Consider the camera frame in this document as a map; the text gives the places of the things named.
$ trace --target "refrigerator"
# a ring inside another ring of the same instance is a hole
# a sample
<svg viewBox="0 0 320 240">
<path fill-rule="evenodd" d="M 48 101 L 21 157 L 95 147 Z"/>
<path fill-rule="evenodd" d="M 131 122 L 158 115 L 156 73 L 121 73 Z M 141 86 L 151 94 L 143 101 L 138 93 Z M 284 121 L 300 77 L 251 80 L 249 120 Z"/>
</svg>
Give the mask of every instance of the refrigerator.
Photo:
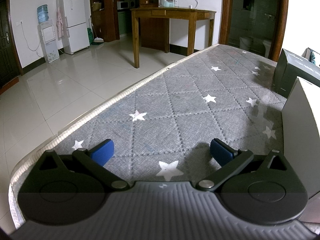
<svg viewBox="0 0 320 240">
<path fill-rule="evenodd" d="M 63 21 L 62 44 L 65 53 L 73 54 L 89 47 L 84 0 L 56 0 Z"/>
</svg>

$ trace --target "wooden table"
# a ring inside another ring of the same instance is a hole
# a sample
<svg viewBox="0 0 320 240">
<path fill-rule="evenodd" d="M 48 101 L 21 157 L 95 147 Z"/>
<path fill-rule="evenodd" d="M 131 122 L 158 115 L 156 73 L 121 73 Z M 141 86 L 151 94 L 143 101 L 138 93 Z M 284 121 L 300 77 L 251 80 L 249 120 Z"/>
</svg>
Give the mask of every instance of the wooden table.
<svg viewBox="0 0 320 240">
<path fill-rule="evenodd" d="M 131 9 L 132 39 L 134 67 L 139 68 L 139 21 L 138 18 L 171 18 L 189 20 L 188 26 L 188 50 L 189 56 L 195 49 L 196 21 L 209 20 L 209 42 L 212 45 L 215 11 L 190 9 L 183 7 L 149 7 Z"/>
</svg>

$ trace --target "blue gripper pad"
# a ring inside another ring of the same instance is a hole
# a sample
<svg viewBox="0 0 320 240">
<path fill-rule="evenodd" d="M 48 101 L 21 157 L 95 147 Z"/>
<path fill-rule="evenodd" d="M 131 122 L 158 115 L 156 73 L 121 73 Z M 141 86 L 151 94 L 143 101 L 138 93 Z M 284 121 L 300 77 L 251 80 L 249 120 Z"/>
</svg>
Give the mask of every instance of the blue gripper pad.
<svg viewBox="0 0 320 240">
<path fill-rule="evenodd" d="M 226 165 L 235 158 L 236 150 L 232 149 L 219 139 L 213 139 L 210 143 L 210 154 L 220 166 Z"/>
<path fill-rule="evenodd" d="M 97 164 L 104 166 L 115 151 L 113 140 L 107 139 L 90 150 L 90 157 Z"/>
</svg>

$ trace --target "wooden cabinet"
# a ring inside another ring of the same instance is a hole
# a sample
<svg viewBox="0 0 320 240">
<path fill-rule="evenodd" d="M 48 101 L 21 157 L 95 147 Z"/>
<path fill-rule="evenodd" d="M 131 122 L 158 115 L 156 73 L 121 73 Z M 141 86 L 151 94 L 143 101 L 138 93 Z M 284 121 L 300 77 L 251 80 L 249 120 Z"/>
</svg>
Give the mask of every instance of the wooden cabinet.
<svg viewBox="0 0 320 240">
<path fill-rule="evenodd" d="M 118 12 L 119 34 L 132 32 L 131 11 Z"/>
<path fill-rule="evenodd" d="M 93 11 L 92 4 L 100 2 L 102 10 Z M 118 12 L 116 0 L 90 0 L 93 35 L 104 41 L 119 40 Z"/>
<path fill-rule="evenodd" d="M 140 8 L 158 7 L 158 0 L 140 0 Z M 141 46 L 169 52 L 169 19 L 140 18 Z"/>
</svg>

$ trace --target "bathroom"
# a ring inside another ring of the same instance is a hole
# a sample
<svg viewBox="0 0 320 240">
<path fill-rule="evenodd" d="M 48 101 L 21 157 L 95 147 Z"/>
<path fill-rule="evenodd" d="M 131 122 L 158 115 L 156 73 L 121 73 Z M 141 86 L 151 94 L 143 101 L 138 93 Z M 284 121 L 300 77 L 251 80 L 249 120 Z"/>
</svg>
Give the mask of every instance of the bathroom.
<svg viewBox="0 0 320 240">
<path fill-rule="evenodd" d="M 233 0 L 228 44 L 268 58 L 278 0 Z"/>
</svg>

